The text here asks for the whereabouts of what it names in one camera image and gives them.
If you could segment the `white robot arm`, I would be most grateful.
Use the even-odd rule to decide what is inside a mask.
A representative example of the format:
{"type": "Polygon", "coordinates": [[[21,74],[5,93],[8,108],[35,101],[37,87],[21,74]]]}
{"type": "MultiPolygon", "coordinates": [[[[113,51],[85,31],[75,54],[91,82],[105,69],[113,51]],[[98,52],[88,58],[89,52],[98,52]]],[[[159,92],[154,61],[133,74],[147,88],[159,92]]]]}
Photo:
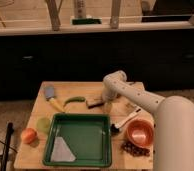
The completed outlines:
{"type": "Polygon", "coordinates": [[[119,70],[103,78],[104,101],[123,95],[154,117],[153,171],[194,171],[194,103],[137,89],[119,70]]]}

